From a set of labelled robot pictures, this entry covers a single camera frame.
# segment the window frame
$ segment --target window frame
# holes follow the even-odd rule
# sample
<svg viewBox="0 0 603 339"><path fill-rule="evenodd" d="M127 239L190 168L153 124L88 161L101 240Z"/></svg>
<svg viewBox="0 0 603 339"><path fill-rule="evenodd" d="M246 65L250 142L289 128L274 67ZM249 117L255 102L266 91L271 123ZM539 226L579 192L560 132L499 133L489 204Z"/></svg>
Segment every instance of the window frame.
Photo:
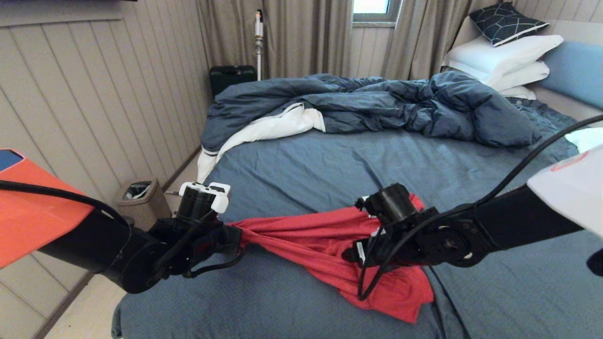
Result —
<svg viewBox="0 0 603 339"><path fill-rule="evenodd" d="M354 13L354 23L363 22L396 22L402 0L390 0L387 13Z"/></svg>

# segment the floor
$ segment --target floor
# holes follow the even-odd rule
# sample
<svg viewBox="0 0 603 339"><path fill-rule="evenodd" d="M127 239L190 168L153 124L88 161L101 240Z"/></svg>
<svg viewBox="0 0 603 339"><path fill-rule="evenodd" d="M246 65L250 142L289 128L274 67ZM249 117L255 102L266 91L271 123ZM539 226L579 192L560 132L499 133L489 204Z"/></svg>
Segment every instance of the floor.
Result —
<svg viewBox="0 0 603 339"><path fill-rule="evenodd" d="M185 168L168 191L178 191L183 182L197 178L197 157ZM167 195L172 211L177 211L180 197ZM110 339L113 310L125 292L104 276L95 276L75 298L46 339Z"/></svg>

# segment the curtain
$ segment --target curtain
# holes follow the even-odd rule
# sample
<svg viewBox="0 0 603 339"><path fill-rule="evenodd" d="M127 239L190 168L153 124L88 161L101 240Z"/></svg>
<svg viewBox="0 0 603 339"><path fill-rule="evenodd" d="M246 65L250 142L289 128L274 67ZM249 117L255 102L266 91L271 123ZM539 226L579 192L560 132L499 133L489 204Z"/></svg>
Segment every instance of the curtain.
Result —
<svg viewBox="0 0 603 339"><path fill-rule="evenodd" d="M382 76L426 79L439 73L464 18L500 0L403 0Z"/></svg>
<svg viewBox="0 0 603 339"><path fill-rule="evenodd" d="M348 75L353 0L198 0L208 66L256 65L255 12L264 11L262 78Z"/></svg>

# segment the mattress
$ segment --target mattress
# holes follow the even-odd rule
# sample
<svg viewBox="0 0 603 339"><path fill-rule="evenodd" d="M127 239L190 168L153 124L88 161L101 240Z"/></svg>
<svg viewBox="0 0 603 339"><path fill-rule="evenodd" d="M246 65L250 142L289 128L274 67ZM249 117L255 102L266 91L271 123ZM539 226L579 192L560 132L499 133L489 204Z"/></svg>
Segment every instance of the mattress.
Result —
<svg viewBox="0 0 603 339"><path fill-rule="evenodd" d="M549 135L572 119L520 100ZM403 130L328 135L309 131L227 152L207 178L232 186L226 222L338 209L394 182L440 211L482 197L528 148L426 138ZM565 140L537 157L509 188L576 154ZM196 279L170 277L118 305L114 338L595 338L603 333L603 284L586 267L603 247L582 231L493 253L472 268L425 267L435 302L416 325L347 303L301 266L250 246L243 260ZM225 261L221 255L202 265Z"/></svg>

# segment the white pillow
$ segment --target white pillow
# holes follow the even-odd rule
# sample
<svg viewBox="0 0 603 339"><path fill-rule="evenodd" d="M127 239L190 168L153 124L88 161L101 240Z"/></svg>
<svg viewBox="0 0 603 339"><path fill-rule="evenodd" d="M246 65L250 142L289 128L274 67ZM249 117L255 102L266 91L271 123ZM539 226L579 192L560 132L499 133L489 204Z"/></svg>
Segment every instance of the white pillow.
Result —
<svg viewBox="0 0 603 339"><path fill-rule="evenodd" d="M495 82L491 81L490 83L486 83L486 85L489 85L493 89L496 89L500 92L511 87L542 80L548 77L550 72L551 70L544 62L537 61L525 66L522 69L505 74L500 80Z"/></svg>
<svg viewBox="0 0 603 339"><path fill-rule="evenodd" d="M565 138L584 153L595 146L603 144L603 127L585 128L571 132Z"/></svg>
<svg viewBox="0 0 603 339"><path fill-rule="evenodd" d="M523 86L515 86L509 89L500 90L499 93L503 97L536 100L536 94Z"/></svg>
<svg viewBox="0 0 603 339"><path fill-rule="evenodd" d="M488 39L479 36L473 41L454 47L446 54L442 66L460 69L483 83L495 83L503 75L538 60L561 42L561 36L528 36L492 47Z"/></svg>

